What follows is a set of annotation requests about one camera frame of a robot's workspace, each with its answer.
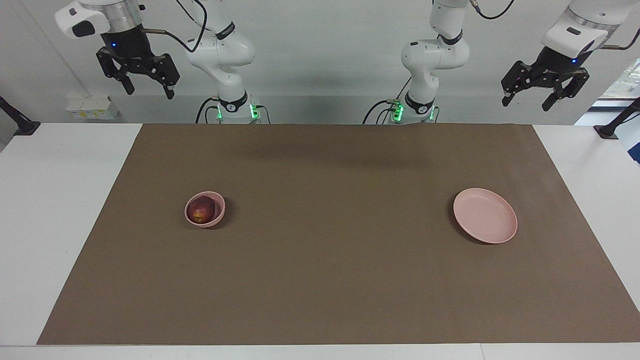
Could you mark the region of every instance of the white table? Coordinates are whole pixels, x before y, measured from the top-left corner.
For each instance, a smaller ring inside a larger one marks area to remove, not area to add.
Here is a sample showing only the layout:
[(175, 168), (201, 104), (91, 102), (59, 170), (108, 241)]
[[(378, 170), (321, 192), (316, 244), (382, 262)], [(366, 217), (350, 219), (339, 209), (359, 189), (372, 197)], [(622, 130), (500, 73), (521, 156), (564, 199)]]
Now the white table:
[[(640, 359), (640, 343), (37, 347), (140, 128), (43, 124), (0, 154), (0, 359)], [(640, 169), (590, 127), (535, 129), (640, 308)]]

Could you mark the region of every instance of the apple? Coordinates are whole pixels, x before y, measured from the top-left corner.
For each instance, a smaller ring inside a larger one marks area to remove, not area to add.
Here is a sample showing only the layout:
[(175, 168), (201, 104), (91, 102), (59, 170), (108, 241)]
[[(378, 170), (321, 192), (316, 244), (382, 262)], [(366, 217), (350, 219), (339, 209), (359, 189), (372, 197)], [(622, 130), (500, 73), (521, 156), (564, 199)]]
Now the apple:
[(191, 202), (187, 216), (196, 224), (211, 222), (216, 217), (216, 202), (210, 197), (201, 196)]

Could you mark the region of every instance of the pink bowl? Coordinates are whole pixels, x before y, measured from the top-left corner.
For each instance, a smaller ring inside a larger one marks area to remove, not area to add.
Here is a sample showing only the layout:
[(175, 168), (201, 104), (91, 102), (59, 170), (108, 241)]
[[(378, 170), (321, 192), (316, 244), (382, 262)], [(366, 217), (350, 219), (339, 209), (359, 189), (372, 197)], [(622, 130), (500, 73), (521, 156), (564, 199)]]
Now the pink bowl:
[[(213, 220), (211, 220), (210, 222), (206, 223), (206, 224), (196, 224), (193, 221), (191, 221), (189, 219), (189, 215), (187, 214), (187, 210), (189, 209), (189, 205), (191, 205), (191, 203), (201, 197), (201, 196), (206, 196), (210, 199), (212, 199), (215, 203), (216, 203), (216, 216), (213, 218)], [(222, 218), (225, 216), (225, 210), (227, 208), (227, 205), (225, 204), (225, 198), (222, 197), (222, 195), (216, 193), (216, 192), (201, 192), (198, 193), (196, 195), (194, 195), (192, 198), (189, 199), (189, 201), (187, 201), (187, 204), (184, 206), (184, 217), (187, 219), (187, 221), (191, 224), (191, 225), (195, 225), (197, 227), (201, 227), (203, 229), (207, 228), (207, 227), (212, 227), (215, 225), (218, 225), (218, 223), (220, 221), (222, 221)]]

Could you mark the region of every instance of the pink plate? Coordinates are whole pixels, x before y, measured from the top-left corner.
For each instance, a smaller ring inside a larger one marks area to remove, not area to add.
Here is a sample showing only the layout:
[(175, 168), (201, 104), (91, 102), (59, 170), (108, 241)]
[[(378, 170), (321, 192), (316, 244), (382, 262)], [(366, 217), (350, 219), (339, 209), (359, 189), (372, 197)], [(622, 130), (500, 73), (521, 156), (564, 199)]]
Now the pink plate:
[(486, 189), (471, 188), (459, 193), (453, 212), (469, 235), (485, 243), (505, 243), (518, 231), (518, 218), (511, 205)]

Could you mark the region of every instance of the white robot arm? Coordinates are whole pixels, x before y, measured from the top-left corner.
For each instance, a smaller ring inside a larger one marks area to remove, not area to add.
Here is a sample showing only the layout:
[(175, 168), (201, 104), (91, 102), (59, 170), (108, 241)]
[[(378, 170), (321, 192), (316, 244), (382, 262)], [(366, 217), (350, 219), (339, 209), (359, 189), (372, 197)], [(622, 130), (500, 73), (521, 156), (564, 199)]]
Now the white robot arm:
[(469, 0), (434, 1), (429, 22), (438, 38), (410, 42), (404, 47), (402, 63), (411, 72), (411, 86), (390, 124), (427, 119), (440, 85), (431, 71), (455, 69), (467, 63), (470, 51), (462, 38), (462, 25), (468, 6)]
[(545, 47), (536, 62), (529, 66), (518, 61), (502, 79), (502, 104), (508, 106), (515, 94), (532, 87), (554, 89), (542, 105), (545, 111), (560, 99), (575, 97), (589, 79), (582, 64), (604, 46), (638, 1), (573, 0), (543, 37)]
[(122, 83), (127, 94), (135, 91), (127, 73), (143, 74), (160, 83), (167, 98), (180, 74), (169, 54), (156, 56), (143, 32), (144, 10), (137, 0), (76, 0), (56, 12), (56, 22), (70, 38), (98, 34), (105, 46), (96, 56), (108, 78)]
[[(251, 41), (236, 31), (223, 0), (201, 1), (209, 14), (206, 28), (214, 35), (203, 37), (197, 50), (187, 52), (187, 57), (192, 65), (214, 81), (221, 105), (219, 117), (225, 123), (249, 123), (258, 116), (255, 111), (257, 99), (245, 90), (242, 77), (233, 68), (251, 64), (255, 49)], [(202, 25), (203, 15), (196, 16), (195, 20)]]

